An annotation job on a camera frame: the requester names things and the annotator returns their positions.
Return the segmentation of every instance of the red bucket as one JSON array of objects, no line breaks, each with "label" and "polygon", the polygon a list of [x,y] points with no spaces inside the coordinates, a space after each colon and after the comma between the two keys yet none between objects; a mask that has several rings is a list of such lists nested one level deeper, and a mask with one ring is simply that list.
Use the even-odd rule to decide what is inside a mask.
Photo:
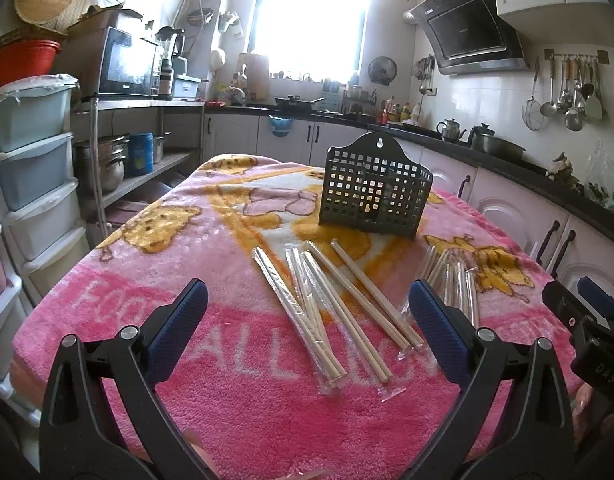
[{"label": "red bucket", "polygon": [[27,40],[0,49],[0,87],[25,77],[49,74],[60,43]]}]

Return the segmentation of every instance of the wall fan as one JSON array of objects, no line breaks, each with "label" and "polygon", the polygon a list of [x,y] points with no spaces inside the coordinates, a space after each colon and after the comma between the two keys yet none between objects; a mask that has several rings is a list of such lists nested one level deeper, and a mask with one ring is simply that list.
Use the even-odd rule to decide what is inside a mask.
[{"label": "wall fan", "polygon": [[368,71],[372,83],[389,86],[389,83],[396,79],[398,67],[391,57],[380,56],[369,64]]}]

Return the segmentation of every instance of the blue gripper pad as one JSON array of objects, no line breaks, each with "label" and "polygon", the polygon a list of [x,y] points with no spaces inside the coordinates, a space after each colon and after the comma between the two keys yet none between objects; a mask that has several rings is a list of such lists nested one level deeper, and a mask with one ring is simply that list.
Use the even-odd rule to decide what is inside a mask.
[{"label": "blue gripper pad", "polygon": [[614,318],[614,298],[600,288],[593,280],[585,276],[578,280],[578,293],[596,311],[608,319]]},{"label": "blue gripper pad", "polygon": [[187,293],[178,297],[173,311],[147,347],[147,384],[166,381],[176,367],[187,343],[207,309],[207,288],[197,281]]},{"label": "blue gripper pad", "polygon": [[447,380],[466,388],[472,380],[471,352],[468,344],[447,316],[445,304],[425,280],[409,289],[409,310],[423,331],[434,357]]}]

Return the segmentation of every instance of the window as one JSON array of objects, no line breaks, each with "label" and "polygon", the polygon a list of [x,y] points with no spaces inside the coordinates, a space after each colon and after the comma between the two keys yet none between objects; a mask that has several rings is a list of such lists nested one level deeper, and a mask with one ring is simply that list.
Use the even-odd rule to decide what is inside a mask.
[{"label": "window", "polygon": [[270,72],[347,81],[359,69],[368,0],[257,0],[249,52]]}]

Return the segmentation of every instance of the screw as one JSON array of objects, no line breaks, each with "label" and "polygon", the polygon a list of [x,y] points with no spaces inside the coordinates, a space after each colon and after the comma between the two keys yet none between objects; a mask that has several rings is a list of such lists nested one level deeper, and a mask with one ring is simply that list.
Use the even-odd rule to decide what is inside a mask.
[{"label": "screw", "polygon": [[134,337],[136,337],[137,333],[138,329],[133,325],[129,325],[124,327],[124,329],[120,330],[120,337],[122,337],[123,339],[133,339]]},{"label": "screw", "polygon": [[488,328],[481,328],[477,334],[483,341],[494,341],[494,338],[496,337],[494,332]]},{"label": "screw", "polygon": [[552,349],[552,342],[549,341],[549,339],[546,339],[544,337],[540,337],[538,339],[538,345],[540,346],[540,348],[542,348],[543,350],[551,350]]},{"label": "screw", "polygon": [[69,348],[70,346],[73,346],[77,340],[78,338],[73,334],[66,335],[62,338],[62,346]]}]

